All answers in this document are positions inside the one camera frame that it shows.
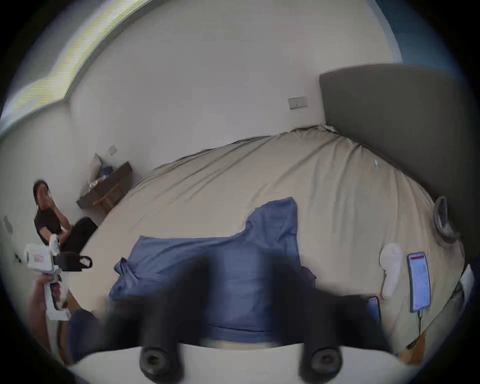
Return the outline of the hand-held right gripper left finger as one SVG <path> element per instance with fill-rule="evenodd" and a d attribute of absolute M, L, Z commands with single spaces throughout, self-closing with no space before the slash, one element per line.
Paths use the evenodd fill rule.
<path fill-rule="evenodd" d="M 180 344 L 204 336 L 213 261 L 190 261 L 165 287 L 147 296 L 114 301 L 97 333 L 97 352 L 140 347 L 139 368 L 149 380 L 182 380 Z"/>

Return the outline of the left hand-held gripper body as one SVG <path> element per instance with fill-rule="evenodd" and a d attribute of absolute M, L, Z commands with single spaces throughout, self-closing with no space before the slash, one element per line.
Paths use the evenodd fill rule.
<path fill-rule="evenodd" d="M 62 269 L 57 265 L 56 257 L 60 255 L 60 243 L 56 234 L 51 234 L 48 245 L 27 244 L 24 249 L 24 258 L 27 267 L 34 272 L 46 274 L 51 281 L 44 284 L 44 298 L 46 315 L 52 321 L 69 321 L 69 309 L 58 309 L 52 293 L 52 284 L 58 283 Z"/>

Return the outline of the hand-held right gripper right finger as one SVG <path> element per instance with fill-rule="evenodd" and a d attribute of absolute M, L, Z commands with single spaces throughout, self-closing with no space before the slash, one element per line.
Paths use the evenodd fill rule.
<path fill-rule="evenodd" d="M 265 271 L 267 332 L 275 344 L 303 344 L 302 380 L 335 378 L 344 363 L 341 347 L 393 353 L 364 297 L 318 289 L 306 272 L 281 256 L 271 256 Z"/>

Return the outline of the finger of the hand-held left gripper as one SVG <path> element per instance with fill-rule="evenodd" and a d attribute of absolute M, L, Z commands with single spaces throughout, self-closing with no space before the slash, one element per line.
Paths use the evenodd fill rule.
<path fill-rule="evenodd" d="M 56 255 L 56 262 L 93 262 L 89 256 L 76 252 L 61 252 Z"/>
<path fill-rule="evenodd" d="M 56 265 L 64 272 L 81 272 L 93 267 L 93 261 L 56 261 Z"/>

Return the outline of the person's left hand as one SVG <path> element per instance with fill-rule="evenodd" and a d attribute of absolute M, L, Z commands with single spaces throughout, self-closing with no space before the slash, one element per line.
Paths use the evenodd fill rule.
<path fill-rule="evenodd" d="M 49 274 L 40 274 L 33 286 L 33 293 L 31 296 L 32 307 L 44 307 L 45 300 L 45 285 L 48 285 L 50 289 L 50 295 L 54 303 L 61 301 L 61 285 L 59 282 L 53 282 L 52 276 Z"/>

